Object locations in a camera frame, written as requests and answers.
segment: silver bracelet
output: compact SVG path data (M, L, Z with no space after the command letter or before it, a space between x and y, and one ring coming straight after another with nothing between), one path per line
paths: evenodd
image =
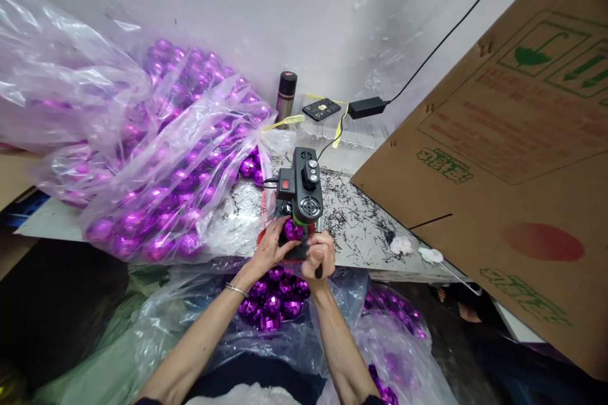
M232 291L236 291L241 293L242 295L245 296L245 299L249 299L249 293L243 291L243 290L239 290L236 286L232 285L231 283L227 283L226 284L226 288L231 289Z

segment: thermos bottle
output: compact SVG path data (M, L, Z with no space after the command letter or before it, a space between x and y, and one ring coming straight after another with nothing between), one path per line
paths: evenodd
M293 107L293 98L296 94L296 84L298 83L298 75L294 72L286 71L281 73L279 81L279 93L277 94L277 122L291 115Z

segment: cardboard box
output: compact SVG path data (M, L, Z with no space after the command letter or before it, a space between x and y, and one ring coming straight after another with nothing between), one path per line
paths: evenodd
M607 151L608 0L517 0L352 182L608 380Z
M32 182L27 172L38 159L38 156L21 150L0 151L0 211L22 195L30 194ZM35 237L15 235L12 229L0 227L0 280L37 241Z

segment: person's left hand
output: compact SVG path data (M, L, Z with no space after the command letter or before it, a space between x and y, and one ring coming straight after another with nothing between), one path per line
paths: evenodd
M289 215L275 218L266 227L266 232L250 261L255 266L260 277L279 264L289 250L301 244L299 240L291 240L282 247L279 247L279 236L281 235L283 226L285 226L285 223L290 218Z

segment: wire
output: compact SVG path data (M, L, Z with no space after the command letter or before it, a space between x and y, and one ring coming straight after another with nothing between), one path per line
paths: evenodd
M346 117L346 115L343 115L340 118L340 123L338 124L338 127L340 128L340 134L338 136L336 136L328 145L323 147L323 150L321 150L321 153L317 157L317 162L319 162L319 160L321 160L321 155L323 155L323 152L325 152L325 149L327 149L329 146L331 146L334 142L336 142L338 139L340 139L340 136L342 136L342 133L344 132L344 128L342 128L342 121L344 120L344 117Z
M433 57L433 54L435 52L437 52L437 49L439 49L441 47L441 45L450 37L450 35L452 34L452 32L454 30L456 30L459 25L464 22L464 20L469 16L469 14L471 14L471 11L477 6L477 4L480 2L481 0L476 0L475 3L473 3L473 6L471 6L471 8L469 9L469 11L466 12L466 14L462 17L462 19L460 19L458 21L458 23L456 25L454 25L454 27L448 32L448 34L445 36L445 38L443 38L440 43L437 45L436 48L433 49L433 52L431 52L429 54L429 56L422 62L422 65L418 67L418 69L416 70L416 72L412 75L412 77L410 77L409 81L407 81L405 83L405 85L403 86L403 88L399 91L399 93L397 95L395 95L393 97L393 99L389 102L387 102L387 104L391 104L393 101L395 101L397 98L399 98L399 95L401 95L403 93L403 91L407 88L408 85L410 85L411 81L413 81L413 79L416 77L416 75L420 72L420 70L422 69L422 67L424 65L426 65L426 63L431 59L431 57Z
M278 183L279 183L278 177L270 177L262 182L262 187L268 188L268 189L275 189L276 187L267 187L264 184L278 184Z

